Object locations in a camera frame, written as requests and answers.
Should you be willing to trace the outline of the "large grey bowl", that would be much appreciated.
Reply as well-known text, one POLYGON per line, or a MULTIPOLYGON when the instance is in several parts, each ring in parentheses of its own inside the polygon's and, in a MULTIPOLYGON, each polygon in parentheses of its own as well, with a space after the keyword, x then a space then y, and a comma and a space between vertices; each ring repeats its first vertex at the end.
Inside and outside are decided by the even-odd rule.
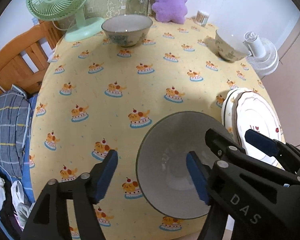
POLYGON ((186 156, 194 151, 202 163, 213 166, 217 157, 205 143, 205 133, 210 128, 232 138, 220 121, 193 111, 171 114, 145 135, 136 160, 136 176, 143 195, 160 213, 194 219, 209 212, 210 208, 198 197, 186 156))

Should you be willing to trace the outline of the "white plate red pattern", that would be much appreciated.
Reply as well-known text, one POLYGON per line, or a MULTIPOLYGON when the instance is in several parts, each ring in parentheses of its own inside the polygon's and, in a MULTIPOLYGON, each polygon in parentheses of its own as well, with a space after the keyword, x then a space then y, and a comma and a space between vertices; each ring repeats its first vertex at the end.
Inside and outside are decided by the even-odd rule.
POLYGON ((283 142, 283 131, 271 105, 262 96, 254 92, 241 92, 234 103, 234 124, 239 144, 250 157, 279 167, 275 157, 269 157, 262 153, 245 139, 247 130, 265 135, 270 139, 283 142))

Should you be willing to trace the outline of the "white plate orange flowers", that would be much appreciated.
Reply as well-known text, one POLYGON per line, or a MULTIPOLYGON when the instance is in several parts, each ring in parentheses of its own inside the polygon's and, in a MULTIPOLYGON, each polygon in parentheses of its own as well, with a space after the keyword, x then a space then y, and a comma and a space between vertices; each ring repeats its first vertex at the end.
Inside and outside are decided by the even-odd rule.
POLYGON ((248 88, 236 88, 230 90, 222 104, 222 110, 221 110, 222 124, 229 132, 229 134, 232 136, 234 142, 237 144, 241 144, 241 143, 239 142, 239 139, 237 137, 236 122, 234 121, 235 119, 234 110, 236 109, 235 106, 236 98, 239 96, 239 94, 243 92, 251 92, 251 90, 248 88))

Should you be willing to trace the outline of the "white plastic bag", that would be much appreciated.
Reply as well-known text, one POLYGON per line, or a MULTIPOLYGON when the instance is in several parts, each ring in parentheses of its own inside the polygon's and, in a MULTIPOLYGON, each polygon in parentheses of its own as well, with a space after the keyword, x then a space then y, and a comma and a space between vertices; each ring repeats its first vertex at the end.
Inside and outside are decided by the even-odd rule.
POLYGON ((26 204, 26 196, 23 191, 22 183, 19 180, 15 180, 11 186, 11 196, 12 204, 15 210, 17 210, 18 205, 26 204))

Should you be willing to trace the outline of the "white floor fan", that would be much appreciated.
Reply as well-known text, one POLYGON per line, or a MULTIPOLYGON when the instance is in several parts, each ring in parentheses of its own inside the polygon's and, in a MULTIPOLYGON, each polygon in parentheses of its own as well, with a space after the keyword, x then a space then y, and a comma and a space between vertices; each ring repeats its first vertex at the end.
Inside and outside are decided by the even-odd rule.
POLYGON ((264 37, 260 37, 253 31, 244 35, 244 42, 251 55, 247 62, 252 66, 258 76, 272 74, 279 65, 279 56, 274 44, 264 37))

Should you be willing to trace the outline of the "small white floral bowl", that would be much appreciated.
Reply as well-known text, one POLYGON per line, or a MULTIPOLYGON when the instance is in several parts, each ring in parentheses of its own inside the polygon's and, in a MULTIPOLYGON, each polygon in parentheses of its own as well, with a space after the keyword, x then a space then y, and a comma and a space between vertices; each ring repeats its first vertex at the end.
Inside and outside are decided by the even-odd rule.
POLYGON ((215 45, 221 58, 229 62, 240 61, 251 56, 247 46, 224 29, 216 30, 215 45))

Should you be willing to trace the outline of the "grey plaid pillow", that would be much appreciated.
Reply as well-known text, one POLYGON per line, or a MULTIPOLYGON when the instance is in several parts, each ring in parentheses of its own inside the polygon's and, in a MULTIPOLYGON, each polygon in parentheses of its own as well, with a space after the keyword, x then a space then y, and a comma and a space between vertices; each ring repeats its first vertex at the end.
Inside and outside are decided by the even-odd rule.
POLYGON ((0 168, 11 178, 23 175, 30 113, 27 94, 18 86, 0 94, 0 168))

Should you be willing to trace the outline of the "blue checked bed sheet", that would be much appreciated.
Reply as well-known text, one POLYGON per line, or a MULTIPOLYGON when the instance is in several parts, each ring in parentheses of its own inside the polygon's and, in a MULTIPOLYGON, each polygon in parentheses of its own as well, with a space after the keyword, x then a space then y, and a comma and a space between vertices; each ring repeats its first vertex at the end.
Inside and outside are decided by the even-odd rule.
POLYGON ((6 178, 8 180, 10 180, 11 182, 14 182, 15 180, 19 180, 22 183, 23 190, 25 192, 25 195, 27 196, 27 199, 31 203, 33 203, 33 202, 35 202, 35 198, 34 198, 34 193, 33 193, 32 184, 31 184, 30 168, 34 167, 34 165, 30 163, 30 137, 31 137, 32 118, 33 118, 33 114, 34 114, 34 106, 36 104, 37 97, 34 96, 27 100, 31 106, 31 113, 30 113, 30 125, 29 125, 28 134, 26 137, 26 145, 25 145, 25 149, 24 149, 23 175, 20 179, 18 179, 18 178, 9 177, 6 174, 6 172, 1 170, 1 168, 0 168, 0 172, 2 172, 6 176, 6 178))

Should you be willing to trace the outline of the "yellow patterned tablecloth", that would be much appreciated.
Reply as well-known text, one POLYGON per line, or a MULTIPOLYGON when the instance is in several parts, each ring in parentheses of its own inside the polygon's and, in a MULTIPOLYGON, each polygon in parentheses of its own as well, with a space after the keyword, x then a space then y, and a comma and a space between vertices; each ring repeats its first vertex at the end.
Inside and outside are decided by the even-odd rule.
POLYGON ((154 22, 147 36, 122 48, 103 32, 56 48, 32 121, 33 193, 46 182, 89 172, 110 150, 119 156, 106 197, 95 206, 107 239, 175 239, 201 229, 204 217, 177 219, 155 210, 140 191, 135 163, 147 132, 177 112, 221 120, 227 93, 245 87, 269 95, 246 60, 223 61, 217 27, 154 22))

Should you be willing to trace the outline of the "cotton swab container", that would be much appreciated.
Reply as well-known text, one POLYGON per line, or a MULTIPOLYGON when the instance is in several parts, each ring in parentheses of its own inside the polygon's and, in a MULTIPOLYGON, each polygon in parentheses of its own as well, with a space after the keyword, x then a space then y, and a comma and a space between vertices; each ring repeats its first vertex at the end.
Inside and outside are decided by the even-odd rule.
POLYGON ((202 11, 202 10, 198 10, 197 14, 194 18, 194 23, 204 27, 204 26, 206 26, 209 17, 210 17, 209 13, 202 11))

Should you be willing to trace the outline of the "grey bowl floral outside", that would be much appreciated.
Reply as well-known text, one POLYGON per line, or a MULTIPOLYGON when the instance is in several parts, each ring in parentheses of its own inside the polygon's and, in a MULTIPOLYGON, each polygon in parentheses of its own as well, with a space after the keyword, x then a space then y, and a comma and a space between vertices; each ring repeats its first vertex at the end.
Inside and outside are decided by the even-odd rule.
POLYGON ((118 15, 105 20, 101 28, 113 44, 132 47, 146 38, 153 21, 144 15, 118 15))

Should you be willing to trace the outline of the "purple plush toy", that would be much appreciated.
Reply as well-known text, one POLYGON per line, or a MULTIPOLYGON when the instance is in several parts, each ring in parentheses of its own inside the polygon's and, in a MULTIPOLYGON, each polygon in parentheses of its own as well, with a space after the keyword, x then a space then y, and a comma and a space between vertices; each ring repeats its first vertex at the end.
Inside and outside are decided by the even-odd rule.
POLYGON ((152 10, 155 19, 162 23, 184 24, 187 14, 186 2, 187 0, 154 0, 152 10))

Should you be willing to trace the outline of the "orange wooden bed headboard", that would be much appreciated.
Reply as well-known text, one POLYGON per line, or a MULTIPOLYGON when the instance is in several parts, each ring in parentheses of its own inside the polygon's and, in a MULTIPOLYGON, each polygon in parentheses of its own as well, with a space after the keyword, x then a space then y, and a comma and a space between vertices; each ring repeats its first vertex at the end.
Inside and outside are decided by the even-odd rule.
POLYGON ((12 85, 30 95, 38 93, 49 66, 39 41, 45 38, 54 49, 62 36, 52 22, 40 20, 38 25, 8 42, 0 51, 0 94, 12 85))

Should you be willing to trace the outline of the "glass jar red lid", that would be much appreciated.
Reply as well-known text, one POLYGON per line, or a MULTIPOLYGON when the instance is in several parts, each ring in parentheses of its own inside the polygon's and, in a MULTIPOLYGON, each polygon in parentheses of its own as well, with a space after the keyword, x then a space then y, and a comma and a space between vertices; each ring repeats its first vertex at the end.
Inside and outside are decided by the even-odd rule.
POLYGON ((127 0, 126 13, 148 16, 149 0, 127 0))

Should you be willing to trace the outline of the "green desk fan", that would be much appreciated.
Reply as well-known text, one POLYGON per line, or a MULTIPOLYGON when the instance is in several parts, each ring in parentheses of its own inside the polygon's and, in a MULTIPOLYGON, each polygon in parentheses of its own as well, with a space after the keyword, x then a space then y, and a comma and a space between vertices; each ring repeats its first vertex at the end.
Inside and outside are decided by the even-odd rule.
POLYGON ((104 19, 86 19, 84 5, 87 0, 26 0, 29 12, 42 21, 55 22, 74 15, 76 23, 65 32, 66 42, 77 42, 102 31, 104 19))

